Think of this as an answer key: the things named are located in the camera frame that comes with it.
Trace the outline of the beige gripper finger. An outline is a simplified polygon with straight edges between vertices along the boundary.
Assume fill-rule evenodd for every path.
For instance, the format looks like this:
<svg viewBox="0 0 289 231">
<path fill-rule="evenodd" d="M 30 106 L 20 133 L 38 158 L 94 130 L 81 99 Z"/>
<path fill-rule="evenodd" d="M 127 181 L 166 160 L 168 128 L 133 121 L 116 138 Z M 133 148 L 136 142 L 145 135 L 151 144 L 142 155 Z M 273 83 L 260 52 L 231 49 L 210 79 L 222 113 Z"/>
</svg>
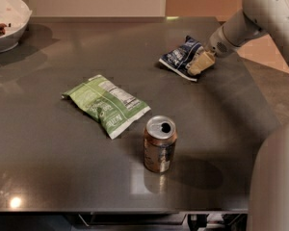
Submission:
<svg viewBox="0 0 289 231">
<path fill-rule="evenodd" d="M 203 70 L 212 66 L 215 63 L 215 54 L 211 51 L 203 51 L 196 54 L 187 65 L 188 74 L 196 76 Z"/>
</svg>

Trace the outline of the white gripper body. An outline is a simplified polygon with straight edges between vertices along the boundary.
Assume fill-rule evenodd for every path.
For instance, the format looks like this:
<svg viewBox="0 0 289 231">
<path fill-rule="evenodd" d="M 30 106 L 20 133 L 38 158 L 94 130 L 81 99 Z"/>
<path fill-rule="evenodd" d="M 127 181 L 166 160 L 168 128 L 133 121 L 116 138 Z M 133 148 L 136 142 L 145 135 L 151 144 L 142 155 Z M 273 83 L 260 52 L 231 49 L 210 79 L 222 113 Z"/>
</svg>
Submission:
<svg viewBox="0 0 289 231">
<path fill-rule="evenodd" d="M 239 49 L 236 30 L 229 26 L 221 26 L 210 37 L 204 46 L 218 58 L 225 58 Z"/>
</svg>

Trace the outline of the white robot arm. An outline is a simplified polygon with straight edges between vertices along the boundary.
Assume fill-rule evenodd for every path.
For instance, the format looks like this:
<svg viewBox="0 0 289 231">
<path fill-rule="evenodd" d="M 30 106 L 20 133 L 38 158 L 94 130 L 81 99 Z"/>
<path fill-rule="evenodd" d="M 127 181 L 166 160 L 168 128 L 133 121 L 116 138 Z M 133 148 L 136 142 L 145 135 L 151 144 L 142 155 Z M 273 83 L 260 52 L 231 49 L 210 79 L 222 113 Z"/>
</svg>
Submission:
<svg viewBox="0 0 289 231">
<path fill-rule="evenodd" d="M 195 76 L 252 39 L 270 36 L 289 68 L 289 0 L 242 0 L 242 9 L 208 40 L 189 64 Z M 271 96 L 289 99 L 289 73 L 262 70 L 256 78 Z M 289 122 L 264 140 L 254 162 L 247 231 L 289 231 Z"/>
</svg>

